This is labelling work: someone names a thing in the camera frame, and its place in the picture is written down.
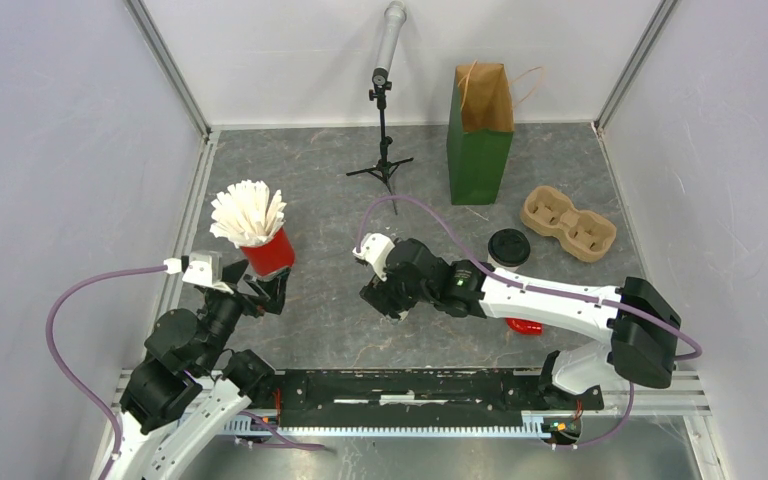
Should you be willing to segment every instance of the white panel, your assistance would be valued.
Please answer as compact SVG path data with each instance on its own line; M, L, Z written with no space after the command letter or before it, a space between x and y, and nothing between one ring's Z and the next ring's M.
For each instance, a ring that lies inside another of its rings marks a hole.
M105 420L51 360L46 314L79 280L163 261L199 144L121 1L0 1L0 479L87 478ZM105 400L162 281L89 287L58 316Z
M768 2L681 2L606 135L729 470L768 478Z
M445 123L458 64L547 69L518 121L593 120L657 0L408 0L388 119ZM377 122L367 98L389 0L147 0L215 125ZM513 88L525 95L537 79Z

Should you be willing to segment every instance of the tripod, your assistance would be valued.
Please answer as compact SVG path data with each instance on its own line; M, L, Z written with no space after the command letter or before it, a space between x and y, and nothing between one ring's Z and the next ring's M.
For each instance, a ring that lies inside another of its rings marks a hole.
M390 195L393 195L393 185L390 184L390 177L396 173L399 165L413 161L413 157L399 160L398 162L390 162L387 160L387 150L390 144L393 143L393 139L387 136L384 125L384 109L387 108L387 90L392 88L392 82L385 81L382 85L378 85L373 82L373 89L369 90L369 101L377 100L378 114L381 119L381 142L378 144L378 148L381 153L381 158L378 159L378 163L374 167L364 168L363 170L355 170L346 174L347 177L354 175L360 175L361 173L368 173L373 177L381 180L384 186L387 187L387 191ZM399 214L398 208L396 208L396 201L393 200L393 211L396 215Z

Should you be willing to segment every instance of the red cup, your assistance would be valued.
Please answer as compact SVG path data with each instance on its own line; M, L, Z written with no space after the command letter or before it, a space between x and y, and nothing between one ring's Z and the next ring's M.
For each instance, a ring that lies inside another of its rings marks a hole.
M296 262L296 252L290 245L290 239L284 227L268 243L259 247L240 247L258 276L265 277L284 267L292 267Z
M505 322L511 327L511 330L523 335L543 334L542 323L532 322L531 320L520 320L518 318L506 318Z

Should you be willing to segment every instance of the metal corner post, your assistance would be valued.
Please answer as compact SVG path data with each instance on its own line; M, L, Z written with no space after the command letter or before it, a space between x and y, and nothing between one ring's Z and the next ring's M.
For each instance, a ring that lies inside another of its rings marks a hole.
M617 111L617 107L631 86L637 73L640 71L640 67L646 61L646 57L649 56L649 52L652 50L652 46L658 40L661 31L669 20L670 16L675 10L675 6L678 5L680 0L661 0L658 4L658 8L655 9L655 13L652 15L652 19L649 20L649 25L646 26L646 30L643 31L643 36L640 37L640 41L637 42L637 46L628 59L625 68L623 68L620 74L619 80L617 80L614 89L608 96L608 100L605 102L605 106L602 107L602 111L599 112L599 116L596 121L593 122L593 126L596 128L597 133L601 135L601 131L611 121L614 113Z
M207 140L211 132L210 124L207 123L207 120L201 113L201 109L199 109L192 92L187 87L181 71L175 65L175 61L172 59L172 55L169 53L163 37L160 36L157 26L151 19L145 2L143 0L124 0L124 2L128 7L128 11L131 12L131 16L134 17L134 22L136 22L137 27L139 27L143 37L145 37L146 43L148 43L154 57L157 59L157 63L160 65L166 78L169 79L169 82L178 94L178 98L183 102L187 115L189 115L190 120L193 122L193 126Z

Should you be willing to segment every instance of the gift bag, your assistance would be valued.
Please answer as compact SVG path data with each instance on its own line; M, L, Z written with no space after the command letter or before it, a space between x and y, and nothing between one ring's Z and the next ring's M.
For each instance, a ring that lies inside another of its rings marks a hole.
M538 83L517 105L534 92L541 80L542 72ZM489 205L496 201L514 138L515 106L503 64L473 63L455 68L446 141L453 205Z

